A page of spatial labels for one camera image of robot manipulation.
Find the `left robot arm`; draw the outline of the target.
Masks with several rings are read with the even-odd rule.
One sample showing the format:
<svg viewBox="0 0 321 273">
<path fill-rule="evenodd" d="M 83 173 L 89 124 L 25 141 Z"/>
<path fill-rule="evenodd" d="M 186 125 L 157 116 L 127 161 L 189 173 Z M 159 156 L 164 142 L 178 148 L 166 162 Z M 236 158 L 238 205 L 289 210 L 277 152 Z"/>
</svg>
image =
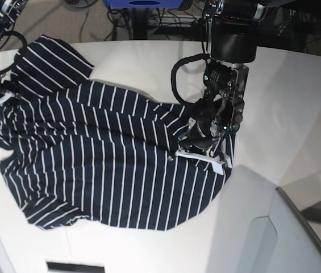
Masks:
<svg viewBox="0 0 321 273">
<path fill-rule="evenodd" d="M 173 95 L 190 114 L 176 156 L 205 162 L 220 175 L 233 167 L 233 157 L 226 153 L 224 140 L 237 133 L 243 120 L 249 72 L 246 64 L 256 58 L 258 29 L 267 10 L 285 4 L 287 1 L 204 2 L 203 52 L 179 60 L 171 71 Z M 197 102 L 188 102 L 177 90 L 177 72 L 199 60 L 206 63 L 203 76 L 206 89 Z"/>
</svg>

